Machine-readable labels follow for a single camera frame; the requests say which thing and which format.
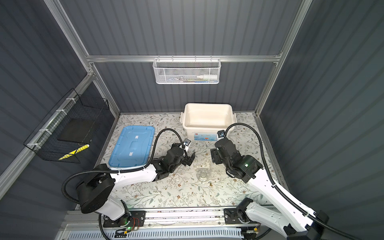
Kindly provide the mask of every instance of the floral tablecloth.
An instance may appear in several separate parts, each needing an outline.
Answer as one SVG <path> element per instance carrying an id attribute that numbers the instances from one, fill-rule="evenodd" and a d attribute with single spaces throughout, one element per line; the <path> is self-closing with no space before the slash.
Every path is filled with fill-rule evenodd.
<path id="1" fill-rule="evenodd" d="M 253 113 L 237 113 L 237 122 L 249 124 L 257 130 Z M 131 125 L 154 126 L 155 137 L 160 130 L 166 127 L 175 129 L 182 139 L 187 137 L 180 123 L 180 114 L 121 115 L 101 163 L 108 163 L 122 129 Z M 236 126 L 228 134 L 228 138 L 235 143 L 242 155 L 249 154 L 262 162 L 259 142 L 251 130 L 243 126 Z M 170 131 L 162 133 L 157 142 L 155 157 L 164 156 L 171 144 L 178 141 L 174 133 Z M 249 185 L 239 179 L 228 177 L 223 164 L 212 163 L 210 149 L 214 148 L 214 143 L 213 141 L 192 141 L 188 154 L 194 150 L 196 158 L 190 167 L 180 165 L 169 177 L 156 182 L 141 182 L 118 188 L 111 193 L 112 196 L 123 199 L 131 209 L 230 206 L 239 204 L 245 197 L 260 201 L 262 195 L 259 192 L 251 189 Z M 265 158 L 276 179 L 266 152 Z M 197 171 L 201 168 L 210 170 L 210 177 L 205 182 L 197 179 Z"/>

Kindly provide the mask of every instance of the gray wall panel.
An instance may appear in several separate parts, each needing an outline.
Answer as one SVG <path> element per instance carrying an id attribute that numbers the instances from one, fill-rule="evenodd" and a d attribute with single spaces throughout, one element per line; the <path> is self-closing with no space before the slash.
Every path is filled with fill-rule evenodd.
<path id="1" fill-rule="evenodd" d="M 51 108 L 85 76 L 43 1 L 0 1 L 3 172 Z"/>
<path id="2" fill-rule="evenodd" d="M 291 192 L 363 239 L 384 224 L 383 11 L 313 2 L 261 114 Z"/>
<path id="3" fill-rule="evenodd" d="M 42 0 L 0 1 L 0 33 L 2 173 L 86 71 Z M 100 97 L 94 84 L 84 94 Z M 54 239 L 67 210 L 75 207 L 62 196 L 61 185 L 69 175 L 93 167 L 113 121 L 108 113 L 91 146 L 79 153 L 84 158 L 80 164 L 31 160 L 0 200 L 0 239 Z M 68 186 L 72 196 L 75 183 Z"/>
<path id="4" fill-rule="evenodd" d="M 299 0 L 65 0 L 91 55 L 274 55 Z"/>
<path id="5" fill-rule="evenodd" d="M 219 84 L 157 84 L 152 63 L 96 63 L 121 112 L 183 111 L 187 103 L 254 110 L 273 63 L 222 63 Z"/>
<path id="6" fill-rule="evenodd" d="M 94 84 L 83 93 L 100 97 Z M 61 194 L 61 185 L 70 175 L 92 169 L 114 122 L 108 112 L 92 139 L 90 147 L 81 153 L 81 163 L 43 161 L 34 157 L 20 177 L 0 200 L 0 238 L 7 239 L 54 239 L 67 210 L 75 205 Z M 67 191 L 76 196 L 71 181 Z M 24 231 L 18 231 L 20 225 Z"/>

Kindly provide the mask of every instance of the wall-mounted basket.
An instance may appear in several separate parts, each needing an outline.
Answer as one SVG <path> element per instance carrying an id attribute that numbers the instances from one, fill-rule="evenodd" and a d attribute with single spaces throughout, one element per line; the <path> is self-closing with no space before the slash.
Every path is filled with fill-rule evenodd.
<path id="1" fill-rule="evenodd" d="M 220 59 L 170 61 L 156 58 L 153 61 L 153 70 L 158 84 L 217 84 L 220 68 Z"/>
<path id="2" fill-rule="evenodd" d="M 109 105 L 104 98 L 77 94 L 65 99 L 65 103 L 62 109 L 55 111 L 48 125 L 31 133 L 24 145 L 43 160 L 80 163 L 90 151 L 87 148 L 104 122 Z"/>

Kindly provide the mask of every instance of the black mesh basket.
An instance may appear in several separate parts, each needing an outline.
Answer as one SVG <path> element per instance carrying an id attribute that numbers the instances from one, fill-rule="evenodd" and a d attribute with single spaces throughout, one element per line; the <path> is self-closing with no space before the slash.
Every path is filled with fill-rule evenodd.
<path id="1" fill-rule="evenodd" d="M 33 133 L 38 135 L 31 137 L 32 133 L 24 145 L 43 160 L 80 163 L 78 156 L 92 144 L 92 137 L 106 118 L 109 105 L 104 98 L 84 95 L 66 101 L 68 104 L 56 110 L 48 125 L 39 124 L 44 128 L 35 130 Z"/>

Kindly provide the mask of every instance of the white vent grille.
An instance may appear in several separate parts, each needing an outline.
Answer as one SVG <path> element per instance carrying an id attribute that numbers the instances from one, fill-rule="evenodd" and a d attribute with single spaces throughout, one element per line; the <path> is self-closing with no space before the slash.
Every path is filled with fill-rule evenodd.
<path id="1" fill-rule="evenodd" d="M 217 84 L 221 62 L 212 61 L 153 61 L 153 71 L 158 84 Z"/>
<path id="2" fill-rule="evenodd" d="M 127 234 L 127 237 L 114 237 L 115 230 L 104 230 L 110 239 L 173 239 L 173 238 L 217 238 L 226 237 L 241 239 L 241 230 L 231 227 L 212 227 L 212 228 L 170 228 L 170 229 L 140 229 Z M 68 240 L 104 240 L 100 231 L 71 231 Z"/>

